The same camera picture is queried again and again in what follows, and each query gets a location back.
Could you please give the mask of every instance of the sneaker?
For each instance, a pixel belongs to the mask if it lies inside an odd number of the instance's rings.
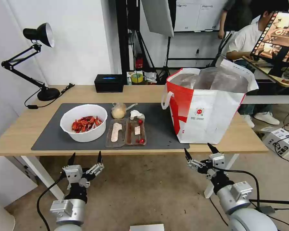
[[[250,115],[241,115],[243,120],[248,124],[249,127],[253,128],[255,125],[251,120],[251,116]]]
[[[279,120],[275,119],[273,117],[272,112],[260,112],[260,113],[256,113],[254,115],[254,118],[257,120],[261,120],[264,121],[268,124],[272,124],[272,125],[279,125]]]

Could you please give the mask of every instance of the white bowl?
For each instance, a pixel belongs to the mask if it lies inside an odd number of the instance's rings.
[[[103,122],[100,126],[84,133],[75,133],[72,131],[72,124],[85,116],[97,116]],[[99,138],[106,129],[107,111],[96,104],[84,104],[77,106],[66,112],[60,121],[60,127],[78,142],[90,142]]]

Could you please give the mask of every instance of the whiteboard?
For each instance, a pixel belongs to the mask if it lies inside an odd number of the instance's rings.
[[[177,0],[174,31],[219,30],[220,15],[228,0]]]

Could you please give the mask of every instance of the red crayfish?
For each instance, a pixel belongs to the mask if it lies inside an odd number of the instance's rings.
[[[82,117],[79,120],[75,120],[75,122],[72,124],[72,130],[76,133],[80,132],[87,132],[90,129],[94,129],[102,124],[102,120],[98,117],[94,116],[86,116]]]

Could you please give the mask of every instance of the person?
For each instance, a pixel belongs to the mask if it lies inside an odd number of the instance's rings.
[[[218,38],[225,37],[225,31],[239,31],[249,25],[253,19],[250,8],[251,0],[228,0],[221,18]]]
[[[242,57],[250,57],[250,53],[254,46],[258,42],[262,32],[264,31],[266,25],[268,24],[270,18],[274,11],[288,11],[289,1],[268,1],[268,4],[264,3],[264,12],[258,22],[248,25],[241,29],[234,37],[232,41],[229,42],[226,57],[227,59],[235,61],[236,64],[248,68],[248,62],[243,60]],[[257,92],[252,91],[249,94],[255,95]],[[244,120],[248,123],[250,127],[254,127],[254,123],[251,120],[251,115],[254,115],[255,119],[264,121],[272,125],[278,125],[279,121],[273,117],[271,112],[271,105],[253,105],[253,104],[243,104],[240,106],[238,112],[242,115]]]

